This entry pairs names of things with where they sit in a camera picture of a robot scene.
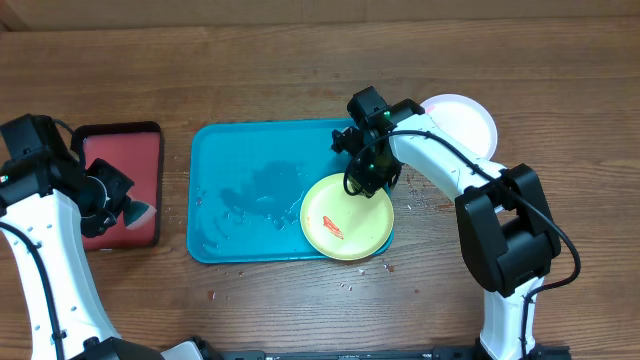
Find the dark green sponge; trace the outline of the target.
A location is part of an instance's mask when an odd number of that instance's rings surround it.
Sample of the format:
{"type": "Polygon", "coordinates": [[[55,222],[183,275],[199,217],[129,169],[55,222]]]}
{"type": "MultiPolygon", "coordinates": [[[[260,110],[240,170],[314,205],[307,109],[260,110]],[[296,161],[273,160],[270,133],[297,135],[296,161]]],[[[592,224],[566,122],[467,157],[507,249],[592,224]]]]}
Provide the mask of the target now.
{"type": "Polygon", "coordinates": [[[155,213],[156,208],[154,206],[129,197],[122,209],[125,228],[129,230],[140,228],[150,221],[155,213]]]}

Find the green rimmed plate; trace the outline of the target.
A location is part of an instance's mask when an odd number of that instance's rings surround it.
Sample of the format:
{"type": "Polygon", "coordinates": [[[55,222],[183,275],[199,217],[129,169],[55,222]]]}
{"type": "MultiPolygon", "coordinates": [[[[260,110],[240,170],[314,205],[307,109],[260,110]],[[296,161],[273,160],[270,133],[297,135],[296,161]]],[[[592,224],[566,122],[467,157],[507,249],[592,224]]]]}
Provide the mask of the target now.
{"type": "Polygon", "coordinates": [[[395,215],[388,191],[368,198],[349,195],[352,188],[341,173],[333,174],[315,183],[301,203],[305,239],[334,260],[356,261],[381,253],[393,239],[395,215]]]}

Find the white plate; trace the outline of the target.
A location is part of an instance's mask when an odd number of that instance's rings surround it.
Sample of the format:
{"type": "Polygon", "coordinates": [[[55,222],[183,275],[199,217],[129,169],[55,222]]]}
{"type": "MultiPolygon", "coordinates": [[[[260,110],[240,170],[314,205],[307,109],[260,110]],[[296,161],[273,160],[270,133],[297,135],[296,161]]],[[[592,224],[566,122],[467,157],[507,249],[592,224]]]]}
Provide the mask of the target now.
{"type": "Polygon", "coordinates": [[[480,157],[490,160],[498,145],[498,131],[489,112],[475,100],[440,94],[421,103],[434,123],[480,157]]]}

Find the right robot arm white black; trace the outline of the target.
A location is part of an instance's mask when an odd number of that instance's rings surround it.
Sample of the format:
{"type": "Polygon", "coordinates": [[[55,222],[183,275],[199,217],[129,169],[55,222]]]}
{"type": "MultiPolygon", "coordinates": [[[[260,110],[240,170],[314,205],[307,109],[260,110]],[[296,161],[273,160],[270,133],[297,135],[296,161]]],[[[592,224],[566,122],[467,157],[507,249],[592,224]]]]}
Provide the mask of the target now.
{"type": "Polygon", "coordinates": [[[351,160],[350,196],[393,187],[408,165],[454,204],[461,254],[484,290],[484,323],[471,346],[435,347],[430,359],[568,359],[566,346],[533,337],[539,293],[566,286],[581,271],[579,253],[554,222],[539,177],[520,164],[487,160],[441,130],[411,99],[388,104],[369,86],[353,95],[354,124],[332,134],[332,149],[351,160]]]}

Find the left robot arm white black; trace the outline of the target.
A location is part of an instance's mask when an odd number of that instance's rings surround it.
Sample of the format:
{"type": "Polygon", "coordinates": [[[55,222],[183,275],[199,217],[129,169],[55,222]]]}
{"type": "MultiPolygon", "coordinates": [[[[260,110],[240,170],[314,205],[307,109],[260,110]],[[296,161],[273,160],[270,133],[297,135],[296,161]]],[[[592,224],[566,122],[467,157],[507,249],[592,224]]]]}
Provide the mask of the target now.
{"type": "Polygon", "coordinates": [[[82,240],[122,221],[135,229],[153,206],[130,197],[133,181],[102,159],[72,155],[61,122],[26,114],[2,125],[1,232],[18,267],[35,359],[159,359],[121,338],[97,294],[82,240]]]}

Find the black tray with red liquid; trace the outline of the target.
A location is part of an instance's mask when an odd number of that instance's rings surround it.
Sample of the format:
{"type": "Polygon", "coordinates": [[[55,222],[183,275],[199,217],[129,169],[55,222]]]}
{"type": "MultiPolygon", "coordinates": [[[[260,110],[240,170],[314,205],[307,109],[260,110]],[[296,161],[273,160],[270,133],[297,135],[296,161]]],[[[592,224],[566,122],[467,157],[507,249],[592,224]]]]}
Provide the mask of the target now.
{"type": "MultiPolygon", "coordinates": [[[[155,209],[161,208],[163,146],[160,126],[153,122],[84,125],[72,135],[71,149],[82,150],[86,164],[100,158],[130,178],[128,195],[155,209]]],[[[155,213],[141,226],[128,229],[122,217],[105,234],[84,238],[87,251],[150,247],[158,242],[160,215],[155,213]]]]}

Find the teal plastic tray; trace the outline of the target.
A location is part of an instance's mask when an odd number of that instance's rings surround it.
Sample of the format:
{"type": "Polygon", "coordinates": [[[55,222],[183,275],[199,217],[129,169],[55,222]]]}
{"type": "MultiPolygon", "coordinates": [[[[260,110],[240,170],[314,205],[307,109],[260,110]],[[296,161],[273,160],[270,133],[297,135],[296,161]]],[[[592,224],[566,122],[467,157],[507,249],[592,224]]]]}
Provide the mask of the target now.
{"type": "Polygon", "coordinates": [[[350,119],[208,125],[193,138],[186,246],[204,264],[321,258],[300,225],[304,196],[341,173],[331,134],[350,119]]]}

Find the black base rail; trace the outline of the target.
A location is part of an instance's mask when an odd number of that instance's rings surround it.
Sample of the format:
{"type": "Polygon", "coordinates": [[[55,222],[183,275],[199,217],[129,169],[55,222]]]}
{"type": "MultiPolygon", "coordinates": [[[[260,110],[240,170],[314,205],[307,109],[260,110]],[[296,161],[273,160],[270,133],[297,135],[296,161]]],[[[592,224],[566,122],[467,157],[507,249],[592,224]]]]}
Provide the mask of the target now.
{"type": "Polygon", "coordinates": [[[189,339],[162,351],[165,360],[477,360],[491,359],[479,341],[472,346],[438,346],[423,351],[361,351],[361,352],[289,352],[227,351],[212,348],[199,337],[189,339]]]}

